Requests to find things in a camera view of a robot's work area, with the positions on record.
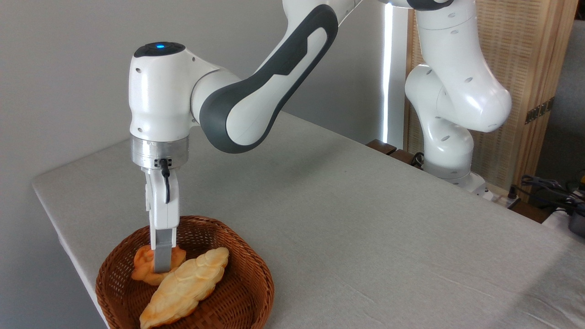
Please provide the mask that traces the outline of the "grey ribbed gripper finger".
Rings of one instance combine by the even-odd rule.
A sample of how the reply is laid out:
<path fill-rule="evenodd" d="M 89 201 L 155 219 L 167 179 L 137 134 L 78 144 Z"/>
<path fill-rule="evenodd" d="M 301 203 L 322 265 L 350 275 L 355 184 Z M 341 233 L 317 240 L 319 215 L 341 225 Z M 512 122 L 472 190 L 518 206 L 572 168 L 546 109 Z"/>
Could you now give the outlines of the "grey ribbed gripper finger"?
<path fill-rule="evenodd" d="M 153 271 L 167 273 L 171 270 L 173 248 L 176 247 L 177 229 L 155 229 L 153 231 Z"/>

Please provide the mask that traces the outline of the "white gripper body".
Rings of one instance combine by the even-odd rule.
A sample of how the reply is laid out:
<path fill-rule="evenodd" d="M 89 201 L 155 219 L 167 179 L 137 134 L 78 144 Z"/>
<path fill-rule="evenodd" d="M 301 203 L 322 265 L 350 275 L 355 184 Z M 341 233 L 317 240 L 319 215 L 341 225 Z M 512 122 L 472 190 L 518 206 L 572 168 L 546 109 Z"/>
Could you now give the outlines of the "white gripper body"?
<path fill-rule="evenodd" d="M 176 228 L 179 224 L 179 187 L 177 175 L 170 170 L 165 179 L 161 170 L 143 168 L 146 178 L 146 210 L 152 229 Z"/>

